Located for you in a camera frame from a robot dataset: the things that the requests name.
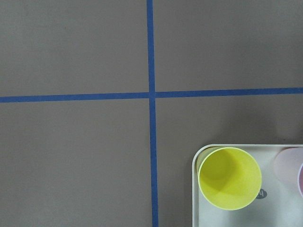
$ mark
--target yellow cup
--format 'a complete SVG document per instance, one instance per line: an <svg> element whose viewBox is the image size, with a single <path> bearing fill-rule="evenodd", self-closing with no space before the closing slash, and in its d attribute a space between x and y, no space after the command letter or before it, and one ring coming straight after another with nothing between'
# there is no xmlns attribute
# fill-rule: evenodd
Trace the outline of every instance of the yellow cup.
<svg viewBox="0 0 303 227"><path fill-rule="evenodd" d="M224 210L246 207L257 197L262 174L246 151L232 147L207 148L196 163L199 188L214 206Z"/></svg>

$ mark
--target blue tape line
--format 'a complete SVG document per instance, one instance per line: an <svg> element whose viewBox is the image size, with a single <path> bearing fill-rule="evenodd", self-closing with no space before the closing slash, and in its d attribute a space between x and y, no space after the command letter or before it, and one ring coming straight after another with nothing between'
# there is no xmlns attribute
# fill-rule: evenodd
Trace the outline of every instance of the blue tape line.
<svg viewBox="0 0 303 227"><path fill-rule="evenodd" d="M157 174L157 133L156 99L150 98L150 143L151 143L151 208L152 226L158 227L158 174Z"/></svg>
<svg viewBox="0 0 303 227"><path fill-rule="evenodd" d="M159 226L158 219L158 178L157 178L157 132L155 99L155 60L153 40L152 0L146 0L147 6L147 45L148 45L148 81L150 94L150 146L151 146L151 211L152 226Z"/></svg>
<svg viewBox="0 0 303 227"><path fill-rule="evenodd" d="M303 87L156 92L156 98L303 94Z"/></svg>
<svg viewBox="0 0 303 227"><path fill-rule="evenodd" d="M104 100L104 99L137 99L137 98L149 98L149 96L150 95L148 92L53 95L53 96L7 96L7 97L0 97L0 103Z"/></svg>
<svg viewBox="0 0 303 227"><path fill-rule="evenodd" d="M152 0L147 0L147 45L148 45L148 76L149 91L155 92L155 60L153 42L153 10Z"/></svg>

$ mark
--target floor tile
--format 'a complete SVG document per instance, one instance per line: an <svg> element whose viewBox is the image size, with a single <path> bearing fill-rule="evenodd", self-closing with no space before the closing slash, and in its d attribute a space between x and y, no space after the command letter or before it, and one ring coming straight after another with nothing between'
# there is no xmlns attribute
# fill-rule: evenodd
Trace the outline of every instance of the floor tile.
<svg viewBox="0 0 303 227"><path fill-rule="evenodd" d="M152 226L147 99L0 110L0 226Z"/></svg>
<svg viewBox="0 0 303 227"><path fill-rule="evenodd" d="M0 96L148 91L145 1L1 1L0 21Z"/></svg>
<svg viewBox="0 0 303 227"><path fill-rule="evenodd" d="M157 99L159 226L191 226L191 165L203 146L302 144L303 95Z"/></svg>
<svg viewBox="0 0 303 227"><path fill-rule="evenodd" d="M157 91L303 86L301 1L154 1Z"/></svg>

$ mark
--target pink cup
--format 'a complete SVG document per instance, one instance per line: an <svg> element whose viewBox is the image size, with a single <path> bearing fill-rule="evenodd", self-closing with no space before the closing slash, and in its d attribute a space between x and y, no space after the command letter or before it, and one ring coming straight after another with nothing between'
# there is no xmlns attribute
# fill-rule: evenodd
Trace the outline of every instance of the pink cup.
<svg viewBox="0 0 303 227"><path fill-rule="evenodd" d="M303 197L303 148L289 148L281 151L274 161L278 179L299 191Z"/></svg>

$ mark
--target cup rim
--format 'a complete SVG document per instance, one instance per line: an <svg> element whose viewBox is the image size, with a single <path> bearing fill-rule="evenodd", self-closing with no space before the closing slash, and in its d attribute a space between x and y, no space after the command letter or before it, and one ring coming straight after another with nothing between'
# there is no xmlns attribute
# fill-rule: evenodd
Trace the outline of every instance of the cup rim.
<svg viewBox="0 0 303 227"><path fill-rule="evenodd" d="M215 153L215 152L217 152L217 151L220 151L220 150L223 150L223 149L235 149L235 150L239 150L239 151L245 153L247 156L249 156L249 157L251 158L251 160L253 160L253 162L256 164L256 166L257 166L257 168L258 168L258 173L259 173L259 175L260 175L260 185L259 185L259 187L258 187L259 189L258 189L258 191L256 190L256 195L255 195L254 197L252 197L252 199L251 199L249 202L247 202L244 206L240 206L240 207L236 207L236 208L225 208L225 207L221 207L221 206L218 206L218 205L214 204L213 202L211 202L211 201L205 196L205 194L203 193L203 190L202 190L202 187L201 187L201 184L200 184L200 180L199 180L199 179L200 179L199 176L200 176L200 172L201 172L202 166L203 166L204 162L205 162L213 153ZM261 172L260 166L259 166L259 164L257 163L257 161L255 160L255 158L254 158L250 153L248 153L247 151L245 151L245 150L243 150L243 149L240 149L240 148L235 148L235 147L218 147L218 149L213 150L211 153L209 153L209 154L203 159L203 161L201 162L201 165L200 165L199 170L198 170L198 172L197 172L197 176L198 176L198 185L199 185L199 189L200 189L200 192L203 194L204 198L206 198L206 200L207 200L209 203L211 203L212 205L214 205L215 207L218 207L218 208L223 209L223 210L239 210L239 209L242 209L242 208L244 208L244 207L250 205L250 204L255 200L255 198L257 197L257 195L258 195L258 193L259 193L259 191L260 191L260 189L261 189L261 186L262 186L262 172Z"/></svg>
<svg viewBox="0 0 303 227"><path fill-rule="evenodd" d="M299 189L301 196L303 197L303 182L300 182L300 179L302 179L302 181L303 181L303 163L302 163L301 167L299 168L298 177L297 177L298 189Z"/></svg>

